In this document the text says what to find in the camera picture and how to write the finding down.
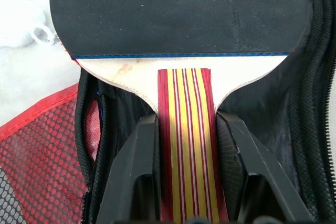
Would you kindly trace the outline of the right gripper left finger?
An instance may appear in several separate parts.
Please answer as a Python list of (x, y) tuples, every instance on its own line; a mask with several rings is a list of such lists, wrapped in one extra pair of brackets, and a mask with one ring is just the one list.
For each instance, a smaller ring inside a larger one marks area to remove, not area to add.
[(160, 144), (155, 114), (139, 119), (116, 155), (97, 223), (151, 223), (160, 219)]

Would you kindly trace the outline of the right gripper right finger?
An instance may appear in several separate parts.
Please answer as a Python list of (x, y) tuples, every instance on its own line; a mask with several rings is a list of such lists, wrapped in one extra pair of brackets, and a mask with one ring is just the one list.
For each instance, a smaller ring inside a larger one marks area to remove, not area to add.
[(276, 157), (224, 111), (216, 113), (222, 187), (230, 221), (304, 223), (313, 218)]

